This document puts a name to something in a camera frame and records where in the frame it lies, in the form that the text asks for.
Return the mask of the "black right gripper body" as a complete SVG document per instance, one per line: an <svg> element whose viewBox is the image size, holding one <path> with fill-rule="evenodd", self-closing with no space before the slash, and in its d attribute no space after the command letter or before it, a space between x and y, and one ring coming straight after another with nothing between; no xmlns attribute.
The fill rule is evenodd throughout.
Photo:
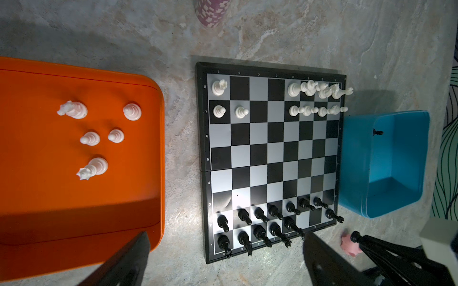
<svg viewBox="0 0 458 286"><path fill-rule="evenodd" d="M395 286L453 286L441 263L427 258L422 249L389 243L354 231L350 239L380 268Z"/></svg>

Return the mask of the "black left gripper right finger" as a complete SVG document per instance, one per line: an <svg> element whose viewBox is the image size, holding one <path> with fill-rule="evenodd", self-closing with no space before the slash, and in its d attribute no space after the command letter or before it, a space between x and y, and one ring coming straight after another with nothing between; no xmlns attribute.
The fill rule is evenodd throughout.
<svg viewBox="0 0 458 286"><path fill-rule="evenodd" d="M374 284L313 232L304 234L303 256L314 286L372 286Z"/></svg>

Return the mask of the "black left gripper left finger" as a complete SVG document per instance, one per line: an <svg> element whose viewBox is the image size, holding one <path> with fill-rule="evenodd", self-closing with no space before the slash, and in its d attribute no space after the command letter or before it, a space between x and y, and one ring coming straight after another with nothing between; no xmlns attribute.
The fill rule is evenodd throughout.
<svg viewBox="0 0 458 286"><path fill-rule="evenodd" d="M150 241L143 231L117 251L81 286L140 286L150 253Z"/></svg>

